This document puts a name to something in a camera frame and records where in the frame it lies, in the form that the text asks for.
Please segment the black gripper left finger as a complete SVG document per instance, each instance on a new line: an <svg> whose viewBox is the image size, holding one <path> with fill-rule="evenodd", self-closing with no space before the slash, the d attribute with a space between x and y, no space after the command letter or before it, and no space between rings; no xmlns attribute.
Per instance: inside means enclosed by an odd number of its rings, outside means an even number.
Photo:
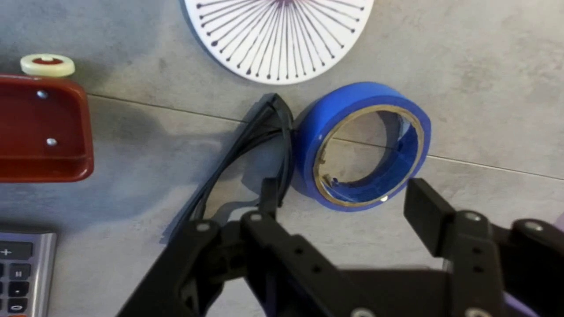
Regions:
<svg viewBox="0 0 564 317"><path fill-rule="evenodd" d="M340 317L339 271L277 222L277 190L279 181L266 178L259 206L226 225L185 222L118 317L205 317L236 278L268 317Z"/></svg>

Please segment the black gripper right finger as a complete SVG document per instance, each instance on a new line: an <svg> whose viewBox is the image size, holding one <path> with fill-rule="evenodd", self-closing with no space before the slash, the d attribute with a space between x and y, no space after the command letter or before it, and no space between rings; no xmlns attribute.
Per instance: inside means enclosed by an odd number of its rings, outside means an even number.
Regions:
<svg viewBox="0 0 564 317"><path fill-rule="evenodd" d="M427 179L407 181L404 216L434 257L450 262L455 317L510 317L515 297L538 317L564 317L564 232L538 218L510 227L457 211Z"/></svg>

